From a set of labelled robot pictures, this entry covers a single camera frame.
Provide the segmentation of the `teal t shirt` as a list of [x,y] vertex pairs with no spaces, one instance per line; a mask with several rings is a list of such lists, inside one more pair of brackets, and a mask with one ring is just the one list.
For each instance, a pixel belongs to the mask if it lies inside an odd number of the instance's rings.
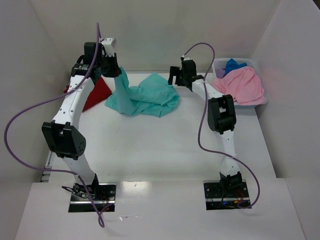
[[120,114],[134,117],[148,115],[161,118],[175,110],[180,96],[168,81],[157,73],[151,73],[137,86],[130,81],[123,67],[121,74],[114,78],[115,90],[104,105]]

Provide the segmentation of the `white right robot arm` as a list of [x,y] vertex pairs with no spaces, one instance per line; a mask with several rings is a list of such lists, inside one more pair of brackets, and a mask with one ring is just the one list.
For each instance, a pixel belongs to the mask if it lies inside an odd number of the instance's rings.
[[200,96],[205,103],[204,116],[211,131],[219,134],[223,150],[220,163],[220,191],[226,197],[242,185],[242,174],[234,159],[234,130],[237,122],[234,101],[231,95],[215,90],[202,75],[197,74],[196,63],[190,57],[181,57],[181,66],[171,66],[168,84],[186,87]]

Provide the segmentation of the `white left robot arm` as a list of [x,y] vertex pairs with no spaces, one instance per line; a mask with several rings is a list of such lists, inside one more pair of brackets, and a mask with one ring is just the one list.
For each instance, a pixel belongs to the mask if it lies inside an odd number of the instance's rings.
[[99,180],[85,157],[86,139],[79,132],[79,122],[88,96],[100,77],[115,78],[121,74],[115,53],[114,38],[100,43],[86,42],[84,54],[72,67],[70,83],[62,105],[51,122],[44,122],[41,130],[51,152],[62,159],[75,173],[78,192],[99,193]]

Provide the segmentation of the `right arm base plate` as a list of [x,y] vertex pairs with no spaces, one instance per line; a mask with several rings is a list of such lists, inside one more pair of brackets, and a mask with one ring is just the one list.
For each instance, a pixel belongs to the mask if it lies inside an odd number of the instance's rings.
[[206,210],[234,210],[241,207],[248,207],[251,204],[247,183],[242,181],[242,185],[228,193],[223,193],[220,182],[205,181],[203,183]]

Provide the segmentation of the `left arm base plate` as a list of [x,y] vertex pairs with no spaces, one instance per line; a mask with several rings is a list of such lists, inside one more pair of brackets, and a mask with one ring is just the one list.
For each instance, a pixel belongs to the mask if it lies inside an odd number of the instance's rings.
[[[73,187],[62,186],[62,188],[71,193],[68,208],[69,213],[88,213],[95,211],[83,187],[74,184]],[[90,191],[90,195],[99,212],[111,213],[115,211],[116,189],[116,183],[112,182],[100,183],[96,193]]]

